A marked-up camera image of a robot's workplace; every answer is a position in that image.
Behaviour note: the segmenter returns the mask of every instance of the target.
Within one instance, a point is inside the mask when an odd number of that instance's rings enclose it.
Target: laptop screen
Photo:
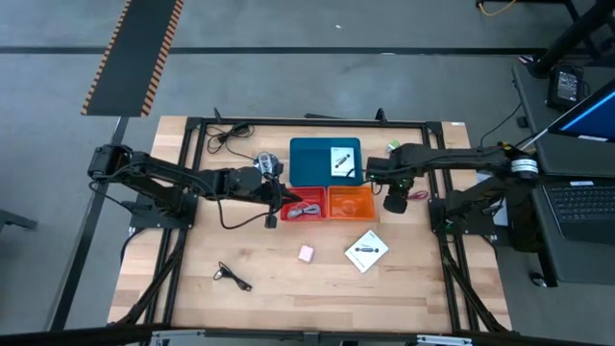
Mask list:
[[[583,139],[615,141],[615,80],[563,114],[546,131]]]
[[[615,91],[595,105],[579,114],[560,131],[569,131],[580,136],[591,136],[597,140],[615,139]]]

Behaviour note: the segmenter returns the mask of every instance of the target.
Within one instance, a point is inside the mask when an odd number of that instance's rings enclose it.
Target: wooden table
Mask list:
[[[177,162],[185,117],[165,116],[152,156]],[[468,147],[463,123],[443,123],[448,148]],[[293,137],[356,136],[363,165],[370,156],[386,157],[391,139],[421,143],[421,133],[409,129],[257,126],[250,138],[233,138],[233,150],[254,157],[268,151],[284,163],[282,183],[288,182],[288,147]],[[188,153],[192,163],[194,143]],[[204,150],[201,169],[241,167],[250,163],[222,149]],[[473,171],[453,171],[454,187],[476,183]],[[444,191],[439,179],[440,191]],[[428,180],[416,179],[413,190],[429,190]],[[172,324],[197,328],[276,329],[294,331],[448,333],[451,331],[443,270],[435,236],[431,233],[427,202],[409,201],[405,214],[382,208],[385,193],[375,197],[375,222],[279,221],[268,230],[259,219],[236,230],[224,230],[214,202],[201,199],[188,234]],[[265,206],[224,201],[225,223],[232,225],[266,211]],[[344,251],[367,230],[373,230],[390,250],[366,273],[360,274]],[[161,230],[147,230],[128,246],[120,271],[109,320],[117,320],[152,279]],[[510,327],[498,264],[493,249],[478,236],[465,236],[473,288],[500,323]],[[302,245],[315,249],[312,263],[297,259]],[[245,292],[232,280],[214,281],[218,261],[250,283]],[[462,326],[467,327],[461,292],[456,290]],[[160,292],[156,321],[161,320]]]

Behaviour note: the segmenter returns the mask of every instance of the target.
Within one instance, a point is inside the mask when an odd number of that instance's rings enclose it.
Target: black and orange striped tape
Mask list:
[[[184,0],[127,0],[82,107],[83,115],[147,116]]]

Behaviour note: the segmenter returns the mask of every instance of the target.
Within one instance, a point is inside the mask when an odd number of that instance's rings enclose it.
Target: red tray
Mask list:
[[[288,190],[304,200],[284,205],[280,211],[282,221],[320,221],[327,217],[327,190],[324,187],[289,187]],[[294,218],[288,217],[289,211],[314,204],[320,207],[320,214],[304,213]]]

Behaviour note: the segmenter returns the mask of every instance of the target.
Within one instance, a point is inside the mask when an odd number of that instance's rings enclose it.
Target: instruction card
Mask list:
[[[388,246],[372,230],[369,230],[346,250],[345,255],[361,273],[365,273],[387,251]]]
[[[355,177],[355,149],[331,148],[331,176]]]

